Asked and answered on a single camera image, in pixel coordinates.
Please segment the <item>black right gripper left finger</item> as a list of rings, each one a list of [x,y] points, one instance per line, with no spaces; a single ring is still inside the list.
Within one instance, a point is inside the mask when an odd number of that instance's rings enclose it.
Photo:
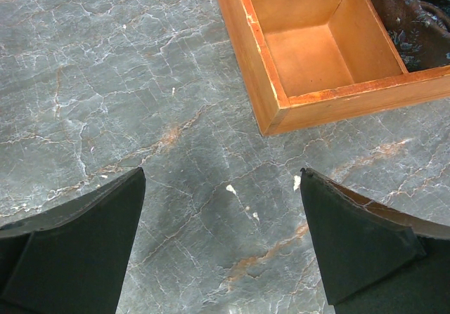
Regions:
[[[2,313],[115,313],[146,191],[141,167],[1,227]]]

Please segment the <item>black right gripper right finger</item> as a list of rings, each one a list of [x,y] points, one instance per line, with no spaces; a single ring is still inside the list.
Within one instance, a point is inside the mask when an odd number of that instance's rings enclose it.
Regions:
[[[448,313],[449,227],[302,170],[300,191],[336,313]]]

